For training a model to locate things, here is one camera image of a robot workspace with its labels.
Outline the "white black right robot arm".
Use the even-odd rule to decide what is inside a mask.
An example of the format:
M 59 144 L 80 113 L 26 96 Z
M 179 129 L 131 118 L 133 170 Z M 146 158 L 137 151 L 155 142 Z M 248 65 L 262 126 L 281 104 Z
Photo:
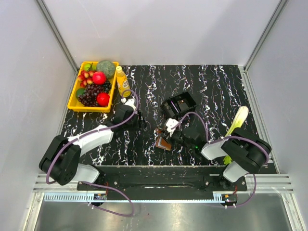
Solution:
M 257 136 L 243 130 L 235 130 L 224 138 L 213 142 L 206 142 L 205 136 L 195 128 L 188 127 L 183 131 L 176 129 L 178 121 L 169 118 L 165 123 L 165 138 L 188 147 L 200 160 L 213 160 L 218 157 L 229 156 L 231 163 L 226 164 L 219 185 L 228 191 L 236 181 L 244 175 L 257 174 L 261 167 L 269 160 L 271 146 Z

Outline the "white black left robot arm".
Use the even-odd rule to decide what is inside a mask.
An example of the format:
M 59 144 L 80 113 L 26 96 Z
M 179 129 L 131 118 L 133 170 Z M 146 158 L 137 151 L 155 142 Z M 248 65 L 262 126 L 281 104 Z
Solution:
M 125 99 L 111 120 L 98 127 L 71 137 L 57 135 L 53 138 L 42 157 L 39 168 L 47 174 L 47 183 L 66 185 L 71 181 L 87 181 L 93 190 L 104 185 L 103 172 L 92 165 L 79 162 L 87 152 L 108 144 L 128 130 L 142 130 L 146 127 L 136 99 Z

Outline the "brown leather card holder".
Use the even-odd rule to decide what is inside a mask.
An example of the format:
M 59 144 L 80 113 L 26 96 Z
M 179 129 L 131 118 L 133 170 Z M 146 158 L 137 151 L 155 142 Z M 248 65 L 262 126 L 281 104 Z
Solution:
M 156 129 L 155 131 L 157 132 L 155 147 L 166 151 L 170 151 L 172 145 L 168 143 L 166 139 L 163 137 L 162 131 L 160 129 Z

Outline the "black plastic card box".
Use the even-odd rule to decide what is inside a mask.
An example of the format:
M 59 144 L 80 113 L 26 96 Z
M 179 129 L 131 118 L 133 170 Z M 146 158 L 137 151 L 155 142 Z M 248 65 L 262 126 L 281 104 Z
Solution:
M 166 119 L 182 118 L 187 112 L 194 112 L 197 103 L 189 92 L 183 92 L 176 96 L 172 96 L 164 100 L 161 109 Z

